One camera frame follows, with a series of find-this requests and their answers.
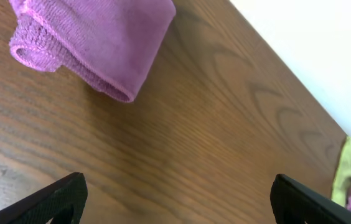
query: yellow-green cloth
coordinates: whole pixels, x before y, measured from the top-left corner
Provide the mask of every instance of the yellow-green cloth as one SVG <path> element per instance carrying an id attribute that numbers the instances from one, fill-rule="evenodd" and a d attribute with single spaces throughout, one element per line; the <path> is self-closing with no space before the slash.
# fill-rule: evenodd
<path id="1" fill-rule="evenodd" d="M 351 137 L 347 136 L 339 166 L 336 170 L 332 189 L 332 201 L 345 207 L 347 201 L 347 190 L 351 186 Z"/>

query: wood grain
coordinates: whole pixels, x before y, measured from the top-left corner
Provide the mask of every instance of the wood grain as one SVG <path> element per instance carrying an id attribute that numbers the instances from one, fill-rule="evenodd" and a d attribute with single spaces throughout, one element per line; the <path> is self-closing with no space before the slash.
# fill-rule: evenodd
<path id="1" fill-rule="evenodd" d="M 73 171 L 82 223 L 274 223 L 277 173 L 330 195 L 341 129 L 228 1 L 174 3 L 126 105 L 15 61 L 0 0 L 0 209 Z"/>

